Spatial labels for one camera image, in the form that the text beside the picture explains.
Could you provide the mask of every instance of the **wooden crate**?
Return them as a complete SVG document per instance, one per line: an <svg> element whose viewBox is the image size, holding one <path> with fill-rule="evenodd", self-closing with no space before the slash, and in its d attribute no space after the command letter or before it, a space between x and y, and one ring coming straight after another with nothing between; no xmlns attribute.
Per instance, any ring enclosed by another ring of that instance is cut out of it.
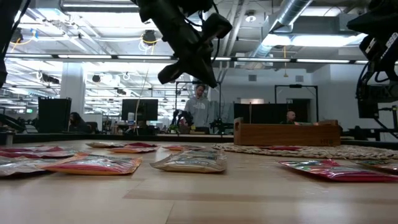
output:
<svg viewBox="0 0 398 224"><path fill-rule="evenodd" d="M283 124L244 124L234 121L234 143L240 146L339 146L337 121L319 122L318 126Z"/></svg>

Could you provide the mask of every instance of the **black monitor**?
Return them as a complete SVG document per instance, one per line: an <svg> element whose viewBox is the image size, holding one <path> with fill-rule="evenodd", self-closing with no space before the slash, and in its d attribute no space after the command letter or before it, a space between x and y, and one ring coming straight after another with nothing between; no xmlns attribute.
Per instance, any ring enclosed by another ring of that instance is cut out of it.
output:
<svg viewBox="0 0 398 224"><path fill-rule="evenodd" d="M127 121L129 113L136 113L138 100L123 100L122 120ZM138 121L157 121L158 100L139 100Z"/></svg>

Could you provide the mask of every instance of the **desk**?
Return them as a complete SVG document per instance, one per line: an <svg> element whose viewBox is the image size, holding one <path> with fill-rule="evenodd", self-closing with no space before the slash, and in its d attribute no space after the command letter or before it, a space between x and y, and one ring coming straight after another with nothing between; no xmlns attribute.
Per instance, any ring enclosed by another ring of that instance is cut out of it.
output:
<svg viewBox="0 0 398 224"><path fill-rule="evenodd" d="M47 144L86 149L84 143L89 141ZM101 149L93 153L109 154ZM398 183L327 182L276 163L289 160L286 157L233 152L226 153L228 170L224 174L164 172L150 167L150 162L168 154L170 151L164 149L139 155L117 154L143 157L133 175L54 173L0 180L1 223L397 223Z"/></svg>

